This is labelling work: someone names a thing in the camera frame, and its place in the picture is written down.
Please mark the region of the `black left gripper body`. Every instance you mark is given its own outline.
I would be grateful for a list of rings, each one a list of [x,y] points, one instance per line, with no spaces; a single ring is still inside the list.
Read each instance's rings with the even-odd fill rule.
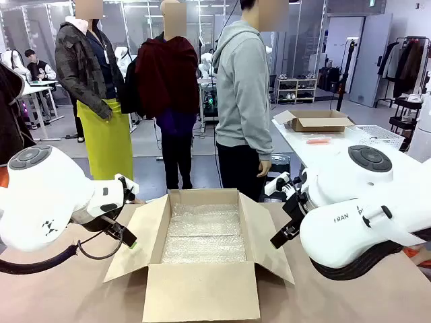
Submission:
[[[106,235],[116,240],[130,240],[130,231],[114,219],[111,219],[109,217],[98,217],[97,220],[100,225],[100,230],[103,231]]]

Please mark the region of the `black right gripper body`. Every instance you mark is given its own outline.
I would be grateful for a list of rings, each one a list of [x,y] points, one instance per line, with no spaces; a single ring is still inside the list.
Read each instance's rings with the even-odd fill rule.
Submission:
[[[306,210],[307,197],[304,193],[294,194],[286,200],[282,209],[290,217],[286,224],[286,229],[299,229],[302,220],[307,214]]]

